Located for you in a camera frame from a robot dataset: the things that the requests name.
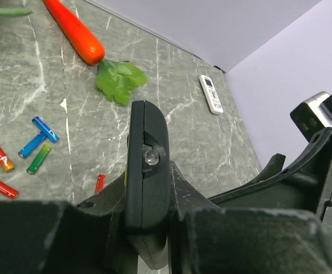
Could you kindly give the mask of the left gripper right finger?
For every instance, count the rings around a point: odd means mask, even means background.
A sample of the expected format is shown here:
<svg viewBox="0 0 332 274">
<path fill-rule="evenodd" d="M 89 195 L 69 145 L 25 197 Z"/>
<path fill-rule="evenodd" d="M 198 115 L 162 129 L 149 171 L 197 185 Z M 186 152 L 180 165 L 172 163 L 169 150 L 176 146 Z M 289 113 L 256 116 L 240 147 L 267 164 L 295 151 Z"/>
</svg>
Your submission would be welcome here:
<svg viewBox="0 0 332 274">
<path fill-rule="evenodd" d="M 332 273 L 320 220 L 296 209 L 220 208 L 171 163 L 170 273 Z"/>
</svg>

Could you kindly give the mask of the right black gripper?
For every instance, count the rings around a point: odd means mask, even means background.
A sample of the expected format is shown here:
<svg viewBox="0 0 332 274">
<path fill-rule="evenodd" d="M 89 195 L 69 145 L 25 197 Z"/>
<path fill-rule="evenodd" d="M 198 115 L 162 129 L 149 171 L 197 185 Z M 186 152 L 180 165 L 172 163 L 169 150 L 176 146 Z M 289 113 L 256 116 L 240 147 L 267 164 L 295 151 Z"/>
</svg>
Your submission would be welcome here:
<svg viewBox="0 0 332 274">
<path fill-rule="evenodd" d="M 303 153 L 283 168 L 285 159 L 283 154 L 273 155 L 250 182 L 209 200 L 219 207 L 310 211 L 332 242 L 332 128 L 314 134 Z"/>
</svg>

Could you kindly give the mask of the red battery cluster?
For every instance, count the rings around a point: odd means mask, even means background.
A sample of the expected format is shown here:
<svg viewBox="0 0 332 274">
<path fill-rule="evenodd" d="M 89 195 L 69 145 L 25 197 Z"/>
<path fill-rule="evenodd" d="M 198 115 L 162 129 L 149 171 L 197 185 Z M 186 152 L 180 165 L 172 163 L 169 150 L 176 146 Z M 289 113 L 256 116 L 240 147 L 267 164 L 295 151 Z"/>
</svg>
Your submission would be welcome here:
<svg viewBox="0 0 332 274">
<path fill-rule="evenodd" d="M 104 188 L 105 182 L 106 176 L 104 174 L 99 174 L 96 182 L 95 194 L 99 193 Z"/>
</svg>

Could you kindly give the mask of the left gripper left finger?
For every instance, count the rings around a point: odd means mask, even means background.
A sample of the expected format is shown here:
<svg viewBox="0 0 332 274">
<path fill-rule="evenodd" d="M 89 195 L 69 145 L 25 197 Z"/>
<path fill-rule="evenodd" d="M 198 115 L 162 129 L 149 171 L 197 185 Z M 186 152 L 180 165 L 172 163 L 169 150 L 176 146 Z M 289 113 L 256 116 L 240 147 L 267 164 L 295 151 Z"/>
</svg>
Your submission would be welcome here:
<svg viewBox="0 0 332 274">
<path fill-rule="evenodd" d="M 0 273 L 136 273 L 122 235 L 124 176 L 66 201 L 0 201 Z"/>
</svg>

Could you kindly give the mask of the black remote control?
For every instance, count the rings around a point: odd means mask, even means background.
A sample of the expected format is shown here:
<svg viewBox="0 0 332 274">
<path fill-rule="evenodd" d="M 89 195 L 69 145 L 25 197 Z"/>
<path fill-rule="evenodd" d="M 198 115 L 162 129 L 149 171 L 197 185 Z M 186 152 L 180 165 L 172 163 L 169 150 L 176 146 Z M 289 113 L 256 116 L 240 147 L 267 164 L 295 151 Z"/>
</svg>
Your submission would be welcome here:
<svg viewBox="0 0 332 274">
<path fill-rule="evenodd" d="M 163 113 L 146 100 L 131 104 L 124 186 L 127 239 L 150 269 L 161 269 L 168 263 L 169 139 Z"/>
</svg>

